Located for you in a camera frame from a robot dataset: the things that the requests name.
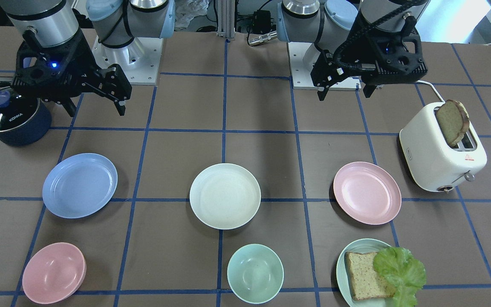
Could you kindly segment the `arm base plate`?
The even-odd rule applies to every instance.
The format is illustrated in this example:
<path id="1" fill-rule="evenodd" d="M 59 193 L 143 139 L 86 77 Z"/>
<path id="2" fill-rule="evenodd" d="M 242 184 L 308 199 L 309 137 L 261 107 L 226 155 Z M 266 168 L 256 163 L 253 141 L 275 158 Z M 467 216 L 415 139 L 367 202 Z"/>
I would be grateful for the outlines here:
<path id="1" fill-rule="evenodd" d="M 92 52 L 101 68 L 120 65 L 131 85 L 155 86 L 164 42 L 160 38 L 135 38 L 128 46 L 112 49 L 96 41 Z"/>
<path id="2" fill-rule="evenodd" d="M 292 72 L 293 88 L 297 90 L 315 90 L 310 73 L 319 56 L 312 43 L 289 42 L 289 64 Z M 359 78 L 349 77 L 330 87 L 331 91 L 355 91 L 361 88 Z"/>

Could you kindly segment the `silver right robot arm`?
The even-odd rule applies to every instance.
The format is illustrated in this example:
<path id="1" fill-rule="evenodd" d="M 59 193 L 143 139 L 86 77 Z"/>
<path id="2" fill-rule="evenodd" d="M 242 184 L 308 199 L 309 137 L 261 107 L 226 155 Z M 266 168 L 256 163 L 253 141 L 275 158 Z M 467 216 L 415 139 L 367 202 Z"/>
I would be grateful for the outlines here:
<path id="1" fill-rule="evenodd" d="M 130 71 L 147 67 L 141 38 L 164 39 L 175 29 L 173 0 L 88 0 L 86 15 L 70 0 L 0 0 L 22 36 L 13 76 L 0 88 L 52 101 L 75 116 L 72 98 L 94 93 L 120 116 L 131 98 Z"/>

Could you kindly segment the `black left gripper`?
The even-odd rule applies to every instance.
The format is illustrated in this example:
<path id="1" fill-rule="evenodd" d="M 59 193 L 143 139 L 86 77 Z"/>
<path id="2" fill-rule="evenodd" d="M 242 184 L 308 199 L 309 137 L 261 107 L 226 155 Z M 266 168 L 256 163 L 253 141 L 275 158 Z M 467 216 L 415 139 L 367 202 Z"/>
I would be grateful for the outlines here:
<path id="1" fill-rule="evenodd" d="M 378 86 L 412 84 L 428 72 L 415 16 L 402 19 L 396 32 L 372 28 L 344 48 L 340 67 L 329 50 L 321 51 L 321 60 L 312 66 L 310 77 L 324 101 L 329 88 L 351 76 L 359 76 L 369 98 Z"/>

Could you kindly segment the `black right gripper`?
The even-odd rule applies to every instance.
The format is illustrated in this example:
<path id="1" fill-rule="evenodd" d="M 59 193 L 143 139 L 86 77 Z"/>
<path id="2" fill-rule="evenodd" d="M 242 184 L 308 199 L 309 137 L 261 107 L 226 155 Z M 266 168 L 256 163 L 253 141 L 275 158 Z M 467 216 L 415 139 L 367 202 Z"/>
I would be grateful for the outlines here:
<path id="1" fill-rule="evenodd" d="M 0 76 L 0 88 L 11 87 L 20 95 L 61 104 L 74 117 L 72 97 L 94 93 L 111 101 L 119 116 L 125 115 L 125 101 L 132 86 L 119 64 L 101 69 L 95 62 L 81 29 L 53 47 L 43 47 L 33 29 L 22 33 L 24 39 L 16 55 L 13 76 Z"/>

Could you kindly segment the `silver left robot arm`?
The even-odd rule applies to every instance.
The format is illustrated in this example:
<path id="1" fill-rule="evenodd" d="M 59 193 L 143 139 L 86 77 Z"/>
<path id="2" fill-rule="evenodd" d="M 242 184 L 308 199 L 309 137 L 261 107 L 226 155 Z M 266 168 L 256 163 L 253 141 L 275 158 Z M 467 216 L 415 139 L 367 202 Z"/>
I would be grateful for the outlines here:
<path id="1" fill-rule="evenodd" d="M 428 72 L 416 24 L 427 0 L 283 0 L 278 39 L 312 43 L 318 53 L 310 78 L 323 101 L 349 77 L 369 98 L 381 85 L 412 84 Z"/>

